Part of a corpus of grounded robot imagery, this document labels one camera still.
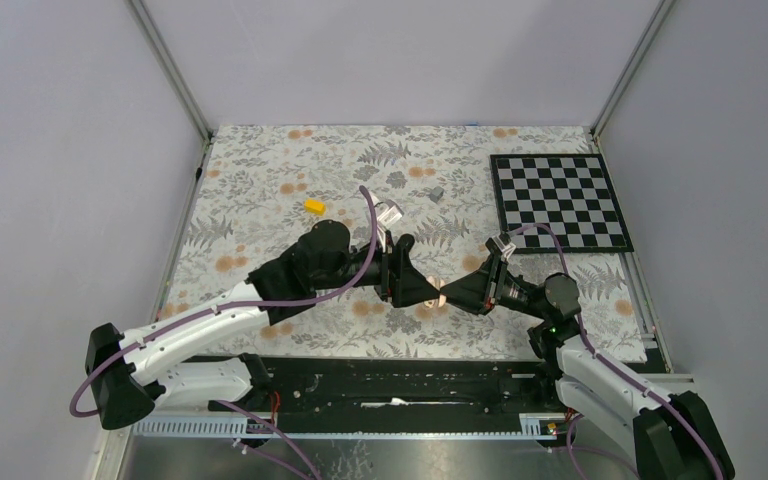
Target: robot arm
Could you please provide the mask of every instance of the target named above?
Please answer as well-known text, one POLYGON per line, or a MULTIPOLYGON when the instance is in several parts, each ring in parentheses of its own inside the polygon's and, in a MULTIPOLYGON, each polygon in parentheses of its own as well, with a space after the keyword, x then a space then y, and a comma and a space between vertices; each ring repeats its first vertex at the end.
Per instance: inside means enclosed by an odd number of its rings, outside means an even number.
POLYGON ((225 338, 275 325, 312 308, 314 302, 299 305, 298 301, 314 299, 318 290, 346 285, 368 258, 371 262, 355 287, 373 286, 381 300, 397 308, 436 298, 437 289, 410 263, 414 238, 403 235, 394 243, 386 230, 401 212, 395 204, 381 203, 379 241, 371 257, 370 245, 350 248, 345 225, 325 220, 278 258, 251 272, 244 282, 197 307, 122 333, 112 324, 93 330, 87 374, 112 356, 122 356, 91 383, 102 428, 131 425, 161 405, 205 406, 210 400, 262 398, 270 380, 256 355, 223 362, 185 360, 225 338), (260 301, 274 306, 252 306, 260 301), (149 337, 173 324, 180 326, 155 335, 157 338, 149 337), (139 348, 131 347, 135 342, 139 348))
POLYGON ((581 312, 575 280, 557 273, 541 285, 531 284, 508 271, 514 247, 507 234, 489 239, 486 246, 490 253, 481 267, 441 293, 470 313, 485 315, 503 306, 543 320, 528 330, 534 353, 544 360, 537 376, 539 397, 584 414, 636 460, 641 478, 715 478, 710 459, 680 426, 678 414, 710 450, 723 477, 734 477, 717 427, 698 395, 675 395, 651 384, 582 336, 575 318, 581 312))

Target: floral tablecloth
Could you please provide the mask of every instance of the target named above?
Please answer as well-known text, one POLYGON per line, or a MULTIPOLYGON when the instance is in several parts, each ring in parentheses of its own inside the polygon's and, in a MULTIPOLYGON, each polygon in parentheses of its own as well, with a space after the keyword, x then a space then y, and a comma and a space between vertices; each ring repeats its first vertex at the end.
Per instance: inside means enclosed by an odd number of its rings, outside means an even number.
MULTIPOLYGON (((223 126, 205 166, 178 257, 165 318, 209 299, 279 255, 323 218, 343 222, 352 243, 369 238, 366 185, 396 201, 411 233, 413 264, 447 281, 478 268, 499 232, 490 180, 493 153, 587 153, 580 127, 223 126), (439 203, 428 198, 445 190, 439 203), (313 198, 324 217, 304 210, 313 198)), ((568 255, 588 331, 624 361, 644 361, 628 282, 615 254, 568 255)), ((514 273, 539 283, 560 270, 555 255, 515 255, 514 273)), ((393 309, 371 288, 354 289, 274 327, 241 334, 205 353, 316 357, 520 359, 535 356, 526 330, 537 320, 505 309, 485 317, 449 305, 393 309)))

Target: table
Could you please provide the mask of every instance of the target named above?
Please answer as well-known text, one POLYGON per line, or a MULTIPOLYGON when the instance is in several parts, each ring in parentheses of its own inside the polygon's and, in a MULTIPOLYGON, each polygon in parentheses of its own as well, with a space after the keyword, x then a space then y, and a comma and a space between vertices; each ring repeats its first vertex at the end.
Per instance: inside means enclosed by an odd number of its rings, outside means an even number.
MULTIPOLYGON (((159 317, 229 289, 324 218, 343 222, 354 245, 366 243, 361 184, 404 210, 393 235, 416 237, 414 266, 455 280, 478 268, 484 242, 499 232, 490 154, 589 152, 582 127, 223 126, 159 317), (436 186, 445 190, 439 203, 427 197, 436 186), (323 217, 303 209, 307 198, 327 205, 323 217)), ((567 261, 596 343, 622 361, 645 361, 619 256, 570 254, 567 261)), ((560 271, 554 254, 516 255, 510 263, 533 283, 560 271)), ((537 323, 501 308, 485 317, 449 305, 393 309, 363 288, 204 353, 534 360, 526 330, 537 323)))

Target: checkerboard black border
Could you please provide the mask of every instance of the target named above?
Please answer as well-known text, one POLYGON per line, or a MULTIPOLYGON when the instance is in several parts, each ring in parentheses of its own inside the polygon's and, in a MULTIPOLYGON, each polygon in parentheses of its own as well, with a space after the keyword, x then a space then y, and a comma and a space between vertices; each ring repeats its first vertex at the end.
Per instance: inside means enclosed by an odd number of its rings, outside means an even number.
MULTIPOLYGON (((510 158, 597 158, 599 159, 599 166, 602 169, 602 173, 605 177, 605 183, 608 184, 608 192, 611 194, 611 201, 614 203, 614 209, 617 212, 617 219, 619 220, 620 228, 622 228, 623 237, 625 237, 625 247, 569 247, 564 246, 564 253, 625 253, 633 252, 634 245, 631 243, 631 236, 628 234, 628 229, 625 225, 625 218, 623 217, 622 210, 620 210, 620 204, 617 202, 617 193, 614 190, 614 185, 611 182, 611 176, 608 174, 608 168, 605 166, 605 159, 598 153, 536 153, 536 154, 496 154, 490 155, 490 174, 493 176, 493 193, 496 197, 496 213, 499 216, 499 229, 505 231, 508 228, 508 222, 505 218, 505 205, 502 200, 502 184, 499 180, 499 169, 496 162, 501 159, 510 158)), ((556 253, 555 247, 517 247, 514 253, 556 253)))

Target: leaf pattern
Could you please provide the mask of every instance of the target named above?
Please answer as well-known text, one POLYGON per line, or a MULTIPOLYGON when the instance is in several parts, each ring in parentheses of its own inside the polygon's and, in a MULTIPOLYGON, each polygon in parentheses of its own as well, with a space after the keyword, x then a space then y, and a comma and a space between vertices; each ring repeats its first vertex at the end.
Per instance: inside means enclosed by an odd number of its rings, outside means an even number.
MULTIPOLYGON (((223 126, 160 315, 215 298, 323 218, 348 226, 352 245, 365 243, 359 184, 404 210, 393 235, 416 237, 411 261, 421 272, 460 278, 486 258, 483 244, 499 231, 489 155, 587 149, 577 127, 223 126), (439 203, 428 198, 436 186, 446 192, 439 203), (307 198, 326 204, 323 217, 304 210, 307 198)), ((619 257, 577 254, 567 262, 594 342, 621 360, 645 360, 619 257)), ((510 264, 532 283, 561 268, 549 254, 515 255, 510 264)), ((537 323, 502 309, 487 316, 450 305, 393 309, 361 288, 204 353, 532 360, 526 331, 537 323)))

